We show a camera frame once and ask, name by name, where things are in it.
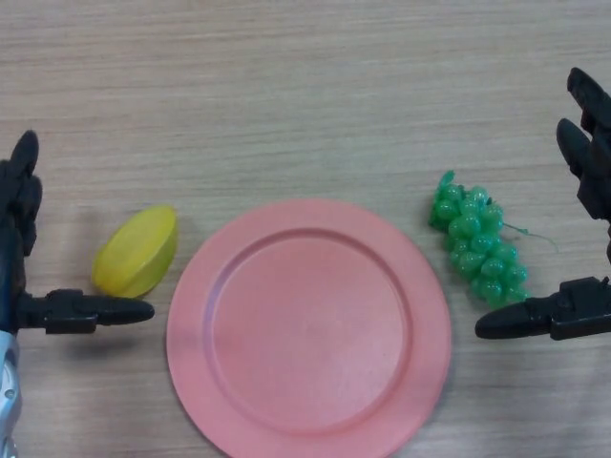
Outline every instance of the pink plate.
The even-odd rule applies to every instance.
[[[381,458],[431,414],[451,355],[431,267],[374,214],[255,210],[180,279],[167,352],[187,413],[233,458]]]

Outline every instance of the yellow plastic fruit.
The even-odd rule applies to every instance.
[[[178,219],[171,206],[155,205],[135,214],[97,253],[94,285],[121,298],[149,292],[170,267],[178,237]]]

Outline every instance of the table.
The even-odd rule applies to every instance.
[[[436,181],[455,169],[457,181],[486,186],[509,222],[558,245],[508,232],[534,294],[608,272],[606,227],[577,202],[555,129],[579,119],[565,91],[571,67],[611,89],[610,18],[602,0],[2,2],[3,156],[28,128],[41,141],[32,293],[91,291],[96,248],[146,205],[173,204],[181,227],[176,260],[149,296],[153,321],[19,336],[23,456],[221,456],[173,392],[169,302],[207,237],[296,197],[377,212],[443,282],[450,378],[397,458],[608,454],[609,337],[476,339],[485,308],[447,268],[426,219]]]

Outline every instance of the plastic grapes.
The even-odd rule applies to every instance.
[[[502,208],[484,188],[466,190],[453,179],[453,171],[441,178],[429,219],[430,226],[446,233],[444,246],[451,264],[490,306],[524,301],[529,295],[522,284],[528,273],[518,261],[517,249],[500,236]]]

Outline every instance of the grape stem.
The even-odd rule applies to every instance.
[[[513,224],[509,224],[507,222],[503,222],[503,226],[509,227],[510,229],[514,229],[515,231],[518,231],[520,234],[523,234],[523,235],[528,236],[528,237],[536,237],[537,239],[547,240],[547,241],[549,241],[554,246],[554,249],[556,250],[556,253],[560,252],[560,250],[558,249],[558,245],[552,239],[550,239],[548,237],[541,236],[539,234],[532,234],[528,229],[522,229],[521,227],[514,226]]]

